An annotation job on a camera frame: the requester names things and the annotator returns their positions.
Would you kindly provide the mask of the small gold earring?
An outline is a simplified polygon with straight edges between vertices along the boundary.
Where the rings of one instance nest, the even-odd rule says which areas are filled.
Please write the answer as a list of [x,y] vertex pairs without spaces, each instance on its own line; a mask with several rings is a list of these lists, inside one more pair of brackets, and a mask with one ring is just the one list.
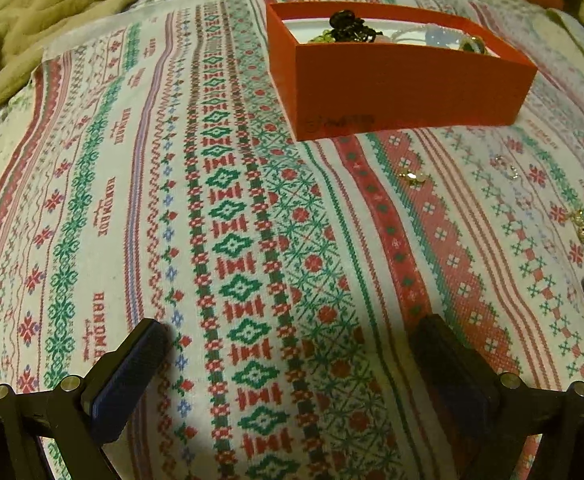
[[414,171],[409,168],[403,168],[399,170],[398,177],[403,182],[408,185],[423,185],[427,180],[429,180],[429,175],[422,171]]

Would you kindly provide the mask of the pink heart pendant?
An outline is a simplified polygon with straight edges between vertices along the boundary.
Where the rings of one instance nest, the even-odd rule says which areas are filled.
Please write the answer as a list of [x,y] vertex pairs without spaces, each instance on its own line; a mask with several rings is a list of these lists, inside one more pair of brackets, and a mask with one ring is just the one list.
[[377,35],[374,37],[376,44],[392,44],[392,39],[385,35]]

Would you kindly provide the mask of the black flower hair clip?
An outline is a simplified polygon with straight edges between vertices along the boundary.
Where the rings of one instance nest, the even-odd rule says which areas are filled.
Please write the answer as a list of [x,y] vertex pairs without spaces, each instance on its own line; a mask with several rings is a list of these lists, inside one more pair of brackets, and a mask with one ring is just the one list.
[[335,42],[374,42],[379,33],[357,18],[352,10],[335,12],[330,18],[330,35]]

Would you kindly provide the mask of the patterned knit cloth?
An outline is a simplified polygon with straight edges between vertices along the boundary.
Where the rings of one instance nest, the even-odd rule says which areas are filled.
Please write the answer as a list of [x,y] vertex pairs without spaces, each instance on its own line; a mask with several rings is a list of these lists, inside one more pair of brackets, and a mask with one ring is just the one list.
[[584,382],[574,70],[473,4],[537,68],[511,126],[298,143],[270,1],[171,1],[90,79],[69,52],[36,77],[0,144],[0,384],[50,389],[156,318],[170,350],[110,453],[124,478],[450,479],[421,315],[528,385]]

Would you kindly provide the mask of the red cardboard box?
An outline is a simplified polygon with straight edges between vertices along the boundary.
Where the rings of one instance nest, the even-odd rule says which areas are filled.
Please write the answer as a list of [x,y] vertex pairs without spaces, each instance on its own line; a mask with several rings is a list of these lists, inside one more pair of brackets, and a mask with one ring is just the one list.
[[[481,40],[485,53],[404,44],[332,42],[313,37],[350,10],[369,26],[438,25]],[[354,1],[270,3],[269,70],[295,138],[310,141],[388,129],[508,126],[537,68],[486,28],[442,12]]]

